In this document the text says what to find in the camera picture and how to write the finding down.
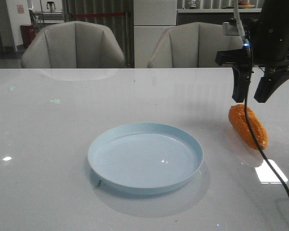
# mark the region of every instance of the glossy table surface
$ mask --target glossy table surface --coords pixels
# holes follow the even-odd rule
[[[249,106],[288,179],[289,80]],[[0,231],[286,231],[280,183],[228,121],[233,74],[214,69],[0,69]],[[92,141],[135,122],[168,124],[201,144],[200,171],[160,195],[113,190],[91,172]]]

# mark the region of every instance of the orange corn toy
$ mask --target orange corn toy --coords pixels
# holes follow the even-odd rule
[[[257,119],[254,112],[247,107],[247,112],[249,116],[249,121],[251,128],[255,134],[255,137],[261,147],[262,150],[264,150],[268,145],[268,136],[266,133],[265,128],[262,126],[260,121]],[[232,106],[229,110],[229,121],[234,127],[234,129],[237,131],[237,133],[240,135],[242,140],[251,148],[258,149],[252,136],[250,133],[250,129],[246,123],[245,119],[245,113],[244,113],[244,105],[243,104],[237,104],[235,106]]]

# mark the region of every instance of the black cable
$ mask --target black cable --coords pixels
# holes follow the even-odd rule
[[[255,133],[250,125],[250,120],[249,120],[249,116],[248,116],[248,112],[247,112],[247,99],[248,99],[248,92],[249,92],[249,86],[250,86],[250,79],[251,79],[251,74],[252,74],[252,68],[253,68],[253,52],[252,52],[252,46],[250,44],[250,53],[251,53],[251,56],[250,56],[250,59],[251,59],[251,62],[250,62],[250,73],[249,73],[249,76],[248,76],[248,87],[247,87],[247,91],[246,91],[246,95],[245,95],[245,100],[244,100],[244,114],[245,114],[245,119],[246,119],[246,123],[249,127],[249,130],[250,130],[250,134],[261,154],[261,156],[263,157],[263,159],[266,161],[267,165],[270,167],[270,169],[274,172],[274,174],[277,176],[277,178],[280,180],[280,182],[282,183],[286,193],[287,193],[287,196],[289,198],[289,188],[288,186],[286,185],[286,183],[284,182],[284,180],[281,178],[281,176],[279,175],[279,173],[275,170],[275,168],[271,165],[271,163],[269,162],[268,158],[266,157],[266,155],[264,154],[261,146],[259,145],[258,141],[257,141],[257,138],[255,136]]]

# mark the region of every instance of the trash bin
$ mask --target trash bin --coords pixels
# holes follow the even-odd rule
[[[20,26],[21,37],[23,38],[24,47],[28,48],[33,39],[35,38],[35,31],[33,25]]]

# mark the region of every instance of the gray armchair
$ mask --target gray armchair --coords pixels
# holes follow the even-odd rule
[[[43,28],[25,51],[22,68],[123,68],[124,54],[103,25],[73,21]]]
[[[219,67],[217,51],[242,48],[238,36],[223,35],[223,26],[189,23],[172,27],[161,36],[148,68]]]

